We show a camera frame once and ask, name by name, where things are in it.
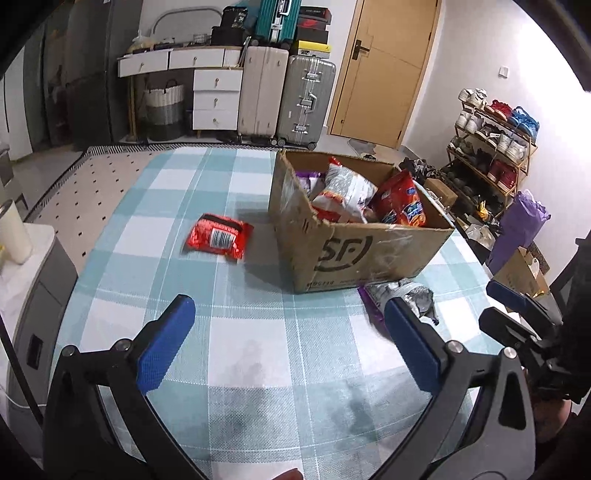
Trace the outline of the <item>person's left hand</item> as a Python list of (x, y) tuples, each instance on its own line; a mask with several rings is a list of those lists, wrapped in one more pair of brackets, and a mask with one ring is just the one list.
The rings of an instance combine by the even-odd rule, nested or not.
[(300, 470), (294, 468), (277, 475), (273, 480), (304, 480), (304, 475)]

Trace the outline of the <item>person's right hand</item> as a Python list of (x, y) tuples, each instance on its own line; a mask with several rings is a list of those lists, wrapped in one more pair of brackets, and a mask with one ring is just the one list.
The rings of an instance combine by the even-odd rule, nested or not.
[(572, 401), (563, 399), (536, 400), (533, 402), (536, 440), (546, 443), (564, 427), (572, 412)]

